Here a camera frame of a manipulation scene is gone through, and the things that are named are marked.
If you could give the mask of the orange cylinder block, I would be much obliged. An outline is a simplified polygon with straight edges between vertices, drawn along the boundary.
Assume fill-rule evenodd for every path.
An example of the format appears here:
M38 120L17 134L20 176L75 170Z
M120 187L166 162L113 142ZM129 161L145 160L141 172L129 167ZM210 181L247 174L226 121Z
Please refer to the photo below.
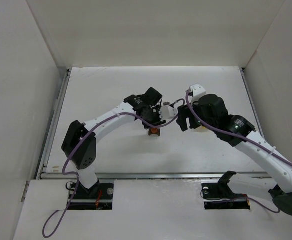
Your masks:
M152 128L151 133L155 134L157 132L157 130L158 130L157 128Z

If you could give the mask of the dark brown arch block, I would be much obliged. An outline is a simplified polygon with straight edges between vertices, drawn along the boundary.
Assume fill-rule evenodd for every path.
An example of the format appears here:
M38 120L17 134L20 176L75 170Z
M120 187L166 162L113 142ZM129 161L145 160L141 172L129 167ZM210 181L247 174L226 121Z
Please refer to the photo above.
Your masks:
M148 136L160 136L160 129L157 130L156 133L151 133L151 128L148 129Z

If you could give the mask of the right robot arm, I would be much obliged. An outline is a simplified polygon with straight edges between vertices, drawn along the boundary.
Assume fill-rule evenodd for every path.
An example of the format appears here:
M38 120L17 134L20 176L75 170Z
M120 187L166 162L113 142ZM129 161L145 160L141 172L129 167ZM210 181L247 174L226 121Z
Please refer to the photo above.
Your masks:
M217 183L221 197L257 197L272 202L280 212L292 216L292 163L268 144L244 117L228 114L224 101L215 94L202 94L193 102L188 99L185 102L177 108L177 124L181 131L207 128L270 176L262 180L227 171Z

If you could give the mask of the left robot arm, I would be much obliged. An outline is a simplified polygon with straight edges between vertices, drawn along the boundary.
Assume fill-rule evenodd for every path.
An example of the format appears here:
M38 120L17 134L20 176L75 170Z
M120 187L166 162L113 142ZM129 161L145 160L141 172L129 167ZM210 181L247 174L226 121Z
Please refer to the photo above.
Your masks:
M80 123L73 121L67 130L61 149L76 167L79 184L84 191L93 195L98 191L99 179L92 166L96 159L97 143L119 127L141 120L145 129L160 126L162 95L149 88L141 95L126 97L119 106L93 120Z

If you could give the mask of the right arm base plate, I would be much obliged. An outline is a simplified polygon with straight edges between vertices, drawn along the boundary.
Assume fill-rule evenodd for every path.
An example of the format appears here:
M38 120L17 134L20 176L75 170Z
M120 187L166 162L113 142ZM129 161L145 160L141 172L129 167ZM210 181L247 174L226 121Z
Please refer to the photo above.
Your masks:
M205 210L250 210L245 194L233 193L227 185L217 182L201 183L200 196Z

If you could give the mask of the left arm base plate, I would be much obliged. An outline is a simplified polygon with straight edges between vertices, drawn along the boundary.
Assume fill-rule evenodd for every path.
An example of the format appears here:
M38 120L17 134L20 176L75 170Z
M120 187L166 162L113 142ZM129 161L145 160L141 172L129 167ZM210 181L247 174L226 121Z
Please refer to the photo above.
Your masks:
M113 208L114 183L100 183L97 190L92 193L86 191L81 185L78 186L76 193L70 201L75 190L76 183L69 181L65 187L68 190L68 200L70 202L68 210L89 210L89 211L110 211Z

